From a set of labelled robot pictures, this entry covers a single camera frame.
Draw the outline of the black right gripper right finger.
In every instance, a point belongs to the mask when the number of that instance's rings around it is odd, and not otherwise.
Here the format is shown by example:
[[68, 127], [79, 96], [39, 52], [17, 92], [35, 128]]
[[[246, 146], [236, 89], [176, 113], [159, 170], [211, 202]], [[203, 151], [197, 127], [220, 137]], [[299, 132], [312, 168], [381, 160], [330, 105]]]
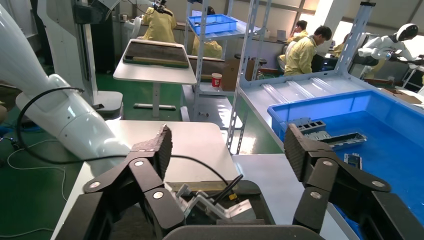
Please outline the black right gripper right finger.
[[343, 162], [325, 142], [289, 124], [285, 156], [304, 186], [293, 224], [319, 235], [328, 204], [358, 223], [365, 240], [421, 240], [424, 228], [390, 184]]

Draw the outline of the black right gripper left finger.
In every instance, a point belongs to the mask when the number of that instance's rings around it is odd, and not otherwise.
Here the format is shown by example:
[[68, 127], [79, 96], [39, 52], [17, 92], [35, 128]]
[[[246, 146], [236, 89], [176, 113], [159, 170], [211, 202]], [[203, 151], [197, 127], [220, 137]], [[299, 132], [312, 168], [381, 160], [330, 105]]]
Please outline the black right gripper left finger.
[[185, 224], [164, 178], [172, 153], [172, 131], [162, 125], [155, 138], [135, 144], [122, 163], [83, 186], [57, 240], [108, 240], [123, 213], [139, 205], [158, 240]]

